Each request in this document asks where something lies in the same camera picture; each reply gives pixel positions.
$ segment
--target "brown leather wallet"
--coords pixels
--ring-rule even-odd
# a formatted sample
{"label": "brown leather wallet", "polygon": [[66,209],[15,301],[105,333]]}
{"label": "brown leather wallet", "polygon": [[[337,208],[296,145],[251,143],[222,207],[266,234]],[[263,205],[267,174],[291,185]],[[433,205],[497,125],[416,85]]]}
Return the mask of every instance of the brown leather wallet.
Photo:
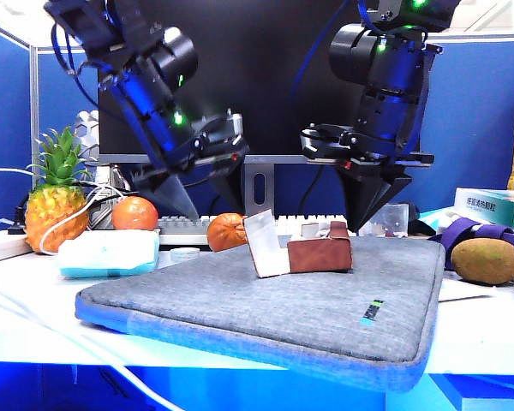
{"label": "brown leather wallet", "polygon": [[332,221],[326,238],[289,241],[288,255],[290,272],[348,271],[352,268],[352,249],[346,224]]}

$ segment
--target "keyboard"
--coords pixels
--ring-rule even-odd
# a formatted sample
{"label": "keyboard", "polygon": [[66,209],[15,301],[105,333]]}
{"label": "keyboard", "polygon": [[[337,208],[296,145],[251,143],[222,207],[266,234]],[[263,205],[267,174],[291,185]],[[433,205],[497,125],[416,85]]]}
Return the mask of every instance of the keyboard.
{"label": "keyboard", "polygon": [[[161,217],[158,220],[160,245],[207,246],[207,227],[215,217],[202,216],[195,221],[180,216]],[[276,232],[278,235],[300,235],[303,224],[318,223],[320,229],[324,229],[334,220],[346,222],[344,216],[279,216]]]}

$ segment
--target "tangerine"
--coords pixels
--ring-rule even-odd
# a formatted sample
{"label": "tangerine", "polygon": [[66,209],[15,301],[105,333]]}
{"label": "tangerine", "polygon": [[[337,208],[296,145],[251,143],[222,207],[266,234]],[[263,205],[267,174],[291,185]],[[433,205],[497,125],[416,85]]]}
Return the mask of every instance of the tangerine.
{"label": "tangerine", "polygon": [[129,196],[112,209],[112,225],[115,229],[154,230],[158,225],[158,211],[149,200]]}
{"label": "tangerine", "polygon": [[246,244],[246,230],[242,225],[243,215],[224,212],[216,216],[207,227],[207,244],[213,251],[223,251]]}

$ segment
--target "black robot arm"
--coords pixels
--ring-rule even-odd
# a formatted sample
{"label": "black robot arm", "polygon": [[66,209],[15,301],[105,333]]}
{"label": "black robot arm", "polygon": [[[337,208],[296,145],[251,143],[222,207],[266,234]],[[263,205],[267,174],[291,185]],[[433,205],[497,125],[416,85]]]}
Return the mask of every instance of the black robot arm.
{"label": "black robot arm", "polygon": [[206,165],[209,182],[242,211],[238,169],[248,152],[242,117],[227,112],[191,123],[174,99],[198,67],[192,41],[176,27],[147,21],[140,1],[54,0],[45,10],[105,74],[99,87],[114,97],[149,157],[151,166],[134,176],[137,189],[195,219],[178,176]]}
{"label": "black robot arm", "polygon": [[303,154],[335,165],[343,182],[349,229],[358,230],[411,182],[406,167],[428,167],[420,150],[428,76],[442,48],[429,31],[448,28],[458,0],[381,0],[362,25],[342,27],[329,50],[333,73],[363,86],[350,126],[312,125],[301,132]]}

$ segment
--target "white table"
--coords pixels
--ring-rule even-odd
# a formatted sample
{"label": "white table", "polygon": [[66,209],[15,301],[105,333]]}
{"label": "white table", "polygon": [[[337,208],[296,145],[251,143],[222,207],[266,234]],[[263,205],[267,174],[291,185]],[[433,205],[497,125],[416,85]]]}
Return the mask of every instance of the white table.
{"label": "white table", "polygon": [[[169,253],[160,252],[159,266],[170,264]],[[98,281],[62,277],[50,256],[30,253],[0,261],[0,289],[46,320],[102,343],[126,365],[280,369],[83,324],[74,316],[75,295]],[[481,294],[492,296],[440,302],[427,373],[514,375],[514,287],[478,287],[446,279],[440,299]],[[14,307],[0,296],[0,362],[100,364],[85,350],[4,306]]]}

